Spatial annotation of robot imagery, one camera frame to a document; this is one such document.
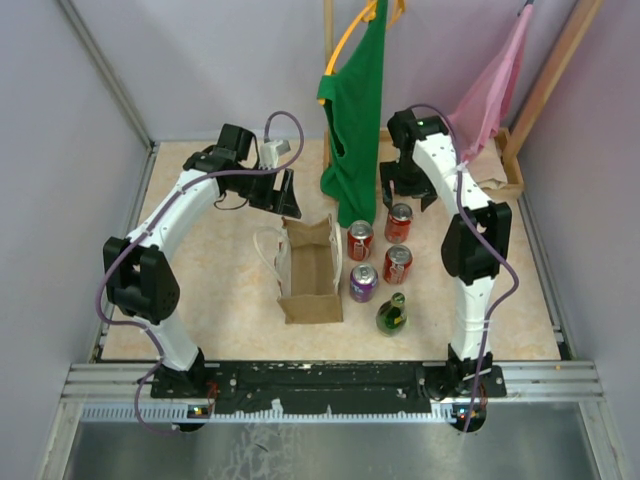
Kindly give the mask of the watermelon print canvas bag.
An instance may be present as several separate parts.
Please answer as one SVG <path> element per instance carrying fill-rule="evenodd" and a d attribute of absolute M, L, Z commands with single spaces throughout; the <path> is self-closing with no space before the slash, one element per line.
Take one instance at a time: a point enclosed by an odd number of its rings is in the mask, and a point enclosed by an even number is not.
<path fill-rule="evenodd" d="M 277 303 L 289 325 L 337 324 L 343 321 L 341 231 L 332 215 L 315 223 L 282 220 L 253 233 L 261 262 L 276 279 Z"/>

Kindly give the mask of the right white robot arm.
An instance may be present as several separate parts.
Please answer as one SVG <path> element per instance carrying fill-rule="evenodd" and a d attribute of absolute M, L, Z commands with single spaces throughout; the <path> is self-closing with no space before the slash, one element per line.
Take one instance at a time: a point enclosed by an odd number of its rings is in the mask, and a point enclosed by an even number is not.
<path fill-rule="evenodd" d="M 473 180 L 441 117 L 417 118 L 405 109 L 393 114 L 387 129 L 399 157 L 379 165 L 383 204 L 390 208 L 394 195 L 419 199 L 421 209 L 441 200 L 450 219 L 441 258 L 456 303 L 445 377 L 454 393 L 470 395 L 492 368 L 487 313 L 507 258 L 512 211 Z"/>

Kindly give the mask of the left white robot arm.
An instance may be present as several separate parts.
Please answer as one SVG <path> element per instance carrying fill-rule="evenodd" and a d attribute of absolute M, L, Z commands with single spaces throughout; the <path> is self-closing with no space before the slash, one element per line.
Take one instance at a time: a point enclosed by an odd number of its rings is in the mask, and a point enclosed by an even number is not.
<path fill-rule="evenodd" d="M 208 373 L 177 312 L 181 290 L 171 260 L 193 225 L 229 192 L 252 208 L 300 218 L 293 170 L 279 162 L 290 150 L 286 140 L 259 141 L 245 128 L 224 125 L 215 144 L 185 161 L 152 214 L 126 237 L 111 237 L 103 246 L 105 277 L 97 297 L 123 314 L 121 324 L 149 336 L 160 366 L 173 373 L 174 387 L 186 396 L 206 389 Z"/>

